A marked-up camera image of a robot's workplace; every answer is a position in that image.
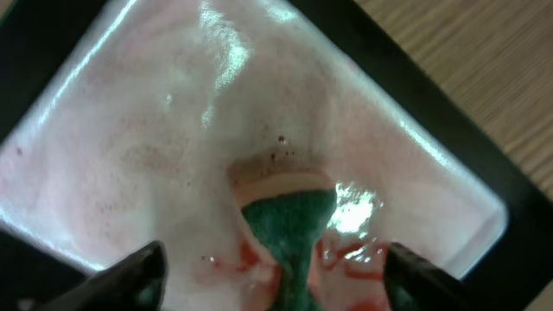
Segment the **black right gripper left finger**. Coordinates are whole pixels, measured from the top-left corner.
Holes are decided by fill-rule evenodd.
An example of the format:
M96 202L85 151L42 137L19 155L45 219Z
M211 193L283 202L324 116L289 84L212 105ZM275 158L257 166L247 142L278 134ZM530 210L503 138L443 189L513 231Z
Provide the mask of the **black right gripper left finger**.
M167 276L163 244L152 241L38 311L160 311Z

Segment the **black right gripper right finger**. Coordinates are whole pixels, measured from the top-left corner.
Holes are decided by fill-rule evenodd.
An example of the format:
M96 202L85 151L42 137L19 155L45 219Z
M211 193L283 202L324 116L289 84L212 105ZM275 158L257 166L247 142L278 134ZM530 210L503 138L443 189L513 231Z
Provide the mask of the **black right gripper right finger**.
M387 247L384 286L392 311L485 311L493 306L400 243Z

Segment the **pink and green sponge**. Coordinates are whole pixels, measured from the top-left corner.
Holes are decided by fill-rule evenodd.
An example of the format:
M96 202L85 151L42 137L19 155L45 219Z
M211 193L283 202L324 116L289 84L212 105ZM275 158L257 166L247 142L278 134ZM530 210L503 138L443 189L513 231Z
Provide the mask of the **pink and green sponge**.
M308 288L312 251L336 209L332 180L321 171L291 171L235 181L232 191L252 235L280 270L270 310L321 310Z

